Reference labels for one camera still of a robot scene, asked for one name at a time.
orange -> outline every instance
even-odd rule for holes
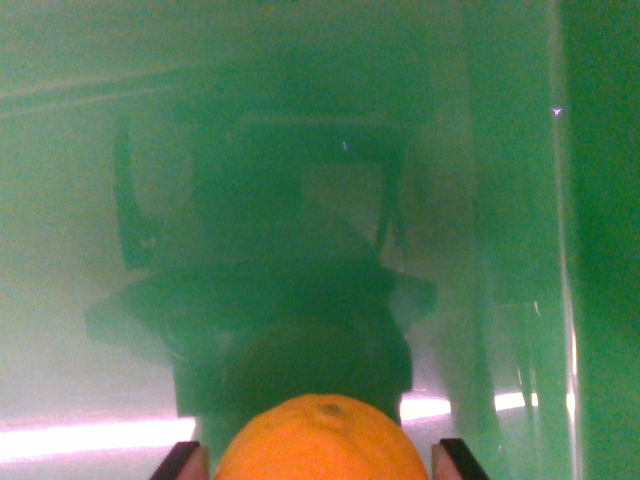
[[[214,480],[428,480],[415,446],[374,407],[309,394],[251,420],[231,442]]]

white light strip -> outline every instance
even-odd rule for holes
[[[166,447],[190,440],[195,426],[194,419],[185,418],[0,432],[0,463],[76,452]]]
[[[0,112],[0,120],[5,118],[18,117],[21,115],[32,115],[34,113],[46,112],[49,110],[57,110],[60,108],[77,107],[80,105],[90,105],[92,103],[108,102],[110,100],[119,100],[127,97],[142,97],[143,95],[151,95],[165,90],[170,90],[171,87],[155,87],[155,88],[140,88],[138,90],[125,90],[120,93],[113,93],[110,95],[96,95],[88,98],[77,98],[75,100],[68,100],[59,103],[47,103],[44,105],[38,105],[28,108],[16,108],[10,112]]]
[[[438,398],[404,398],[400,404],[400,418],[403,422],[449,413],[451,413],[451,403]]]
[[[524,395],[522,395],[522,392],[496,395],[494,402],[496,405],[496,412],[499,412],[500,410],[509,410],[510,408],[524,407]]]
[[[573,376],[578,375],[578,347],[576,346],[576,332],[571,330],[571,366]]]
[[[576,418],[576,395],[573,392],[567,393],[567,410],[569,419],[573,422]]]

orange fruit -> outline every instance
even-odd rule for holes
[[[428,480],[415,446],[389,417],[343,395],[308,394],[255,417],[214,480]]]

